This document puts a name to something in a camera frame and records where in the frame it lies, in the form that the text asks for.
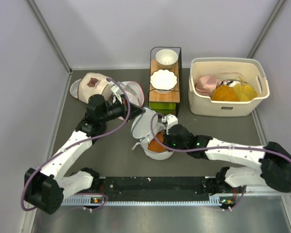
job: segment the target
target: yellow plush toy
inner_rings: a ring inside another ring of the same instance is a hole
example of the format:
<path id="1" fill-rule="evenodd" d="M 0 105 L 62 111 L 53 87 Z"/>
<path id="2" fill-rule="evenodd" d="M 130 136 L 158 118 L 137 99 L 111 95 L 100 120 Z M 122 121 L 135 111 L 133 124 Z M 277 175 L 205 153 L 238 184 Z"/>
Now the yellow plush toy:
<path id="1" fill-rule="evenodd" d="M 236 84 L 233 89 L 239 101 L 250 101 L 258 96 L 253 87 L 247 83 Z"/>
<path id="2" fill-rule="evenodd" d="M 211 100 L 214 101 L 238 101 L 237 95 L 233 88 L 228 85 L 219 86 L 213 92 Z"/>

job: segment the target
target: pink satin fabric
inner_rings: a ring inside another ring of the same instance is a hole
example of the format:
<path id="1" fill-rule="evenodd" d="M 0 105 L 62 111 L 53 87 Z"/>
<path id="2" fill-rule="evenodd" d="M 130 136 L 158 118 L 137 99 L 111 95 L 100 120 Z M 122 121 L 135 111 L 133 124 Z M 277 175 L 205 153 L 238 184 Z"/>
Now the pink satin fabric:
<path id="1" fill-rule="evenodd" d="M 221 81 L 215 75 L 201 77 L 195 84 L 195 90 L 202 96 L 211 97 L 214 90 L 221 85 Z"/>

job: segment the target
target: white bowl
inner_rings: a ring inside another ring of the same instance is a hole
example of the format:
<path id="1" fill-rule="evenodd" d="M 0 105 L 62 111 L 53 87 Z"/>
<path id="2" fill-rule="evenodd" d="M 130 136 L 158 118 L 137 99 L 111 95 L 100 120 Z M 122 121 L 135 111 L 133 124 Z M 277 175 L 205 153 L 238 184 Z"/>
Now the white bowl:
<path id="1" fill-rule="evenodd" d="M 168 94 L 177 85 L 177 77 L 174 72 L 167 69 L 155 71 L 150 78 L 154 91 L 160 94 Z"/>
<path id="2" fill-rule="evenodd" d="M 155 59 L 163 69 L 170 69 L 178 60 L 178 54 L 173 50 L 160 50 L 156 53 Z"/>

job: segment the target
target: plastic basket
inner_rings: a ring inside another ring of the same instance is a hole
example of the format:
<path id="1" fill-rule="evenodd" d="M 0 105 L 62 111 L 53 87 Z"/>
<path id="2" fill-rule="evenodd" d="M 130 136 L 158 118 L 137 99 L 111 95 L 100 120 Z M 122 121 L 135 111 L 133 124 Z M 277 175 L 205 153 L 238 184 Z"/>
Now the plastic basket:
<path id="1" fill-rule="evenodd" d="M 205 75 L 216 75 L 223 80 L 243 80 L 258 93 L 258 97 L 247 102 L 212 101 L 195 90 L 197 80 Z M 196 58 L 191 63 L 189 78 L 190 110 L 197 115 L 216 117 L 240 117 L 250 114 L 270 94 L 265 72 L 254 59 L 245 58 Z"/>

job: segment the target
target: gray floor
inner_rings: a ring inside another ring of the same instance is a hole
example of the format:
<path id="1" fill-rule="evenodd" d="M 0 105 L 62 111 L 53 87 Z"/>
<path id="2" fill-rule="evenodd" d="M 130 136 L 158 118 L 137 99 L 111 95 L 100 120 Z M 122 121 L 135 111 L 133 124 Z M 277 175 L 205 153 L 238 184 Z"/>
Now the gray floor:
<path id="1" fill-rule="evenodd" d="M 84 77 L 89 71 L 74 71 L 71 83 Z M 149 85 L 149 70 L 100 70 L 97 71 L 118 81 L 138 82 L 146 95 Z M 184 69 L 182 88 L 184 90 L 179 111 L 179 123 L 194 134 L 210 135 L 227 142 L 247 145 L 258 145 L 259 137 L 251 115 L 243 117 L 209 117 L 194 115 L 188 103 L 189 69 Z M 70 137 L 71 133 L 83 118 L 85 103 L 74 99 L 68 93 L 59 125 L 54 152 Z M 108 122 L 107 130 L 114 129 L 120 120 Z M 107 138 L 99 139 L 87 150 L 68 171 L 79 171 L 87 166 L 98 171 L 102 176 L 212 176 L 223 166 L 234 166 L 221 161 L 197 160 L 185 153 L 174 153 L 164 161 L 147 157 L 141 147 L 131 150 L 137 142 L 130 135 L 131 123 L 125 125 Z"/>
<path id="2" fill-rule="evenodd" d="M 88 71 L 74 71 L 71 82 L 82 78 Z M 99 73 L 119 81 L 134 80 L 144 91 L 148 89 L 149 71 L 100 70 Z M 189 70 L 183 71 L 184 90 L 179 112 L 179 123 L 194 134 L 217 137 L 224 141 L 258 145 L 259 138 L 251 115 L 245 117 L 206 117 L 190 112 L 188 104 Z M 85 104 L 68 93 L 58 129 L 54 152 L 70 137 L 85 113 Z M 121 123 L 108 123 L 107 130 Z M 100 139 L 86 151 L 68 171 L 68 175 L 83 167 L 90 167 L 102 176 L 211 176 L 223 166 L 233 164 L 221 161 L 197 160 L 185 153 L 174 153 L 164 161 L 147 157 L 140 147 L 130 148 L 136 140 L 130 135 L 131 122 L 121 130 Z M 104 207 L 92 214 L 83 210 L 62 207 L 54 215 L 41 214 L 36 218 L 33 233 L 289 233 L 281 197 L 245 197 L 235 211 L 221 213 L 218 207 Z"/>

